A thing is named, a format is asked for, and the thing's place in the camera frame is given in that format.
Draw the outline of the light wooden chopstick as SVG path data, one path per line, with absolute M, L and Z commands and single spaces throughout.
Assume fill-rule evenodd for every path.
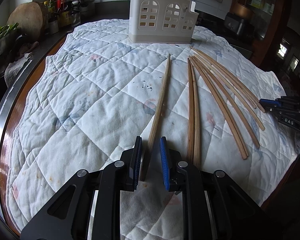
M 156 134 L 157 134 L 157 130 L 158 130 L 158 125 L 160 122 L 160 116 L 161 116 L 162 109 L 163 109 L 164 97 L 165 97 L 166 90 L 168 87 L 169 72 L 170 72 L 170 54 L 168 55 L 168 59 L 167 59 L 167 63 L 166 63 L 166 70 L 164 72 L 164 77 L 163 77 L 162 84 L 161 84 L 160 94 L 159 94 L 159 98 L 158 98 L 158 102 L 157 102 L 157 106 L 156 106 L 156 111 L 154 114 L 154 120 L 153 120 L 151 130 L 149 133 L 149 137 L 148 137 L 147 148 L 143 155 L 143 161 L 142 161 L 141 170 L 140 170 L 140 181 L 146 180 L 147 172 L 149 169 L 151 153 L 153 151 L 154 142 L 155 142 Z

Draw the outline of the brown wooden chopstick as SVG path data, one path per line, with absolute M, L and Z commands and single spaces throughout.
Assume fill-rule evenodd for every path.
M 188 67 L 188 144 L 187 144 L 187 160 L 193 162 L 193 152 L 194 152 L 194 89 L 193 89 L 193 76 L 192 76 L 192 66 L 190 59 L 187 59 Z
M 201 164 L 201 143 L 200 143 L 200 107 L 198 90 L 195 79 L 195 71 L 193 65 L 189 63 L 192 76 L 193 94 L 194 94 L 194 152 L 193 163 L 197 168 L 200 168 Z

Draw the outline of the pale wooden chopstick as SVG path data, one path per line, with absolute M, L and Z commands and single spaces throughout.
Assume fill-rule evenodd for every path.
M 236 77 L 234 76 L 227 68 L 225 68 L 222 64 L 220 64 L 218 61 L 215 61 L 213 58 L 208 56 L 206 53 L 202 52 L 201 50 L 198 50 L 192 46 L 190 46 L 191 50 L 194 50 L 198 55 L 200 55 L 203 59 L 207 60 L 213 67 L 217 68 L 222 74 L 224 74 L 229 80 L 232 81 L 232 83 L 242 90 L 249 99 L 253 101 L 253 103 L 256 104 L 256 106 L 265 113 L 264 107 L 259 103 L 258 98 Z
M 244 107 L 248 110 L 250 115 L 254 118 L 259 128 L 264 131 L 265 127 L 261 120 L 258 118 L 256 113 L 250 107 L 250 105 L 245 101 L 245 99 L 241 96 L 241 94 L 235 89 L 235 87 L 225 78 L 223 77 L 216 69 L 214 69 L 211 65 L 209 65 L 205 60 L 202 60 L 200 57 L 194 56 L 196 60 L 198 60 L 203 66 L 205 66 L 213 75 L 217 76 L 223 84 L 229 88 L 232 93 L 239 99 L 239 101 L 244 105 Z
M 255 103 L 253 103 L 253 101 L 251 100 L 251 99 L 249 99 L 248 98 L 248 96 L 242 91 L 242 90 L 240 90 L 239 88 L 237 88 L 233 83 L 232 83 L 232 81 L 231 80 L 229 80 L 224 74 L 222 74 L 217 68 L 215 68 L 215 67 L 213 67 L 214 69 L 216 69 L 223 77 L 225 77 L 234 87 L 235 87 L 235 89 L 241 94 L 241 96 L 243 96 L 248 102 L 249 102 L 249 104 L 254 108 L 254 109 L 256 109 L 257 108 L 257 106 L 256 106 L 256 104 Z

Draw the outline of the black countertop appliance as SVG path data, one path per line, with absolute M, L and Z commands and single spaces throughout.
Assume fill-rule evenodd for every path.
M 225 17 L 224 25 L 227 29 L 239 35 L 243 30 L 245 20 L 240 16 L 228 12 Z

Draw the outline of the white quilted cloth mat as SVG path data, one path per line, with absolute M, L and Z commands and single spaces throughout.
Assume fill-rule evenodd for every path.
M 127 20 L 80 25 L 30 90 L 13 133 L 6 206 L 21 230 L 78 170 L 94 172 L 148 140 L 166 62 L 171 59 L 159 137 L 182 155 L 188 140 L 188 44 L 132 43 Z M 256 110 L 260 129 L 242 103 L 256 148 L 238 116 L 249 151 L 244 160 L 215 99 L 200 75 L 201 169 L 224 170 L 257 203 L 278 186 L 297 153 L 290 128 Z

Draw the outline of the white plastic utensil holder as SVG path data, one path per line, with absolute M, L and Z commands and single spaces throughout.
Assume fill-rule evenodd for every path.
M 192 0 L 130 0 L 129 38 L 138 43 L 190 43 L 198 15 Z

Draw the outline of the grey dish rag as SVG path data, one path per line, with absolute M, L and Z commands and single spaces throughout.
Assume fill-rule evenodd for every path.
M 32 62 L 33 53 L 25 53 L 22 58 L 10 63 L 4 74 L 7 88 L 14 84 L 19 72 L 23 67 L 27 67 Z

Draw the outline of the silver pressure cooker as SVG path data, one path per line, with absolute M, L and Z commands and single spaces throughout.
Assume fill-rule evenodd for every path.
M 89 16 L 95 13 L 95 0 L 73 0 L 72 4 L 81 15 Z

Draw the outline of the yellow cap bottle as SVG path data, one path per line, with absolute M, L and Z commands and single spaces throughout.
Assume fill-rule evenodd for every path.
M 58 17 L 56 13 L 55 0 L 48 1 L 48 12 L 49 12 L 49 28 L 50 33 L 55 34 L 58 32 Z

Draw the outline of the dark soy sauce bottle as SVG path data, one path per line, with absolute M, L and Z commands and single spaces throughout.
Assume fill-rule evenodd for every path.
M 72 1 L 58 0 L 58 22 L 61 28 L 71 24 L 70 11 L 72 10 Z

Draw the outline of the metal bowl of greens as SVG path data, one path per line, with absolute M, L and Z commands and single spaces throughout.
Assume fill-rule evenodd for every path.
M 0 26 L 0 56 L 8 48 L 8 45 L 18 36 L 19 23 Z

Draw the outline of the round wooden cutting board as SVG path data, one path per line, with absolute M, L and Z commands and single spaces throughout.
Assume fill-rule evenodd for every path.
M 27 2 L 18 5 L 7 20 L 8 25 L 18 23 L 18 28 L 23 33 L 37 40 L 44 28 L 46 21 L 45 9 L 42 3 Z

